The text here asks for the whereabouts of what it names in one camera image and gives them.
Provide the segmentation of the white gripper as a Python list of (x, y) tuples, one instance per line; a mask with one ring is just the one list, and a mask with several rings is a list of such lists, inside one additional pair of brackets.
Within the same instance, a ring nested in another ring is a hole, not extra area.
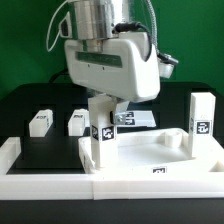
[(150, 58), (144, 61), (147, 52), (148, 38), (144, 32), (120, 33), (118, 38), (104, 40), (102, 53), (84, 52), (81, 43), (76, 40), (65, 42), (72, 81), (121, 98), (112, 100), (112, 124), (125, 123), (128, 101), (152, 100), (160, 91), (155, 47), (152, 47)]

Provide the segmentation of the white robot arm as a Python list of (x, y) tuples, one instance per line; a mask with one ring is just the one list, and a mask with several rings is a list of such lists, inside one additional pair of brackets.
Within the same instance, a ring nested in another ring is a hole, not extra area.
[(115, 99), (113, 122), (125, 123), (131, 102), (160, 91), (149, 31), (131, 18), (131, 0), (67, 0), (65, 55), (71, 80)]

